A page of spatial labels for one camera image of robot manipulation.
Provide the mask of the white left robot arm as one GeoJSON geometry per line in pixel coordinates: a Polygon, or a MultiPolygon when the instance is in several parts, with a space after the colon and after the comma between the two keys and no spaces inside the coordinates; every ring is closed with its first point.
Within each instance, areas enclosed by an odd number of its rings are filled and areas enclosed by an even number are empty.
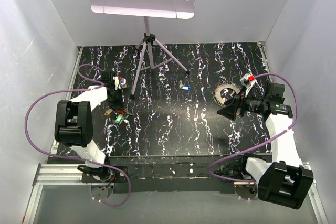
{"type": "Polygon", "coordinates": [[[93,175],[98,181],[106,182],[111,178],[112,170],[104,164],[106,155],[93,140],[92,111],[104,101],[112,110],[123,110],[122,89],[127,81],[106,71],[100,81],[103,87],[90,86],[79,96],[58,102],[54,136],[58,143],[88,161],[87,166],[94,168],[93,175]]]}

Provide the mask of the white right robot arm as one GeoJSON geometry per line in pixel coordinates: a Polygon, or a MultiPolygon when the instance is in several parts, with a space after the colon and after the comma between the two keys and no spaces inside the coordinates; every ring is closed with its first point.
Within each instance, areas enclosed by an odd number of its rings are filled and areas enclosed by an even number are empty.
{"type": "Polygon", "coordinates": [[[298,155],[292,129],[292,108],[284,103],[285,85],[268,82],[265,94],[249,98],[240,91],[225,102],[217,114],[230,120],[246,112],[261,115],[265,120],[271,141],[272,163],[254,154],[244,155],[238,166],[242,180],[256,182],[257,195],[262,201],[299,209],[313,183],[313,172],[304,168],[298,155]]]}

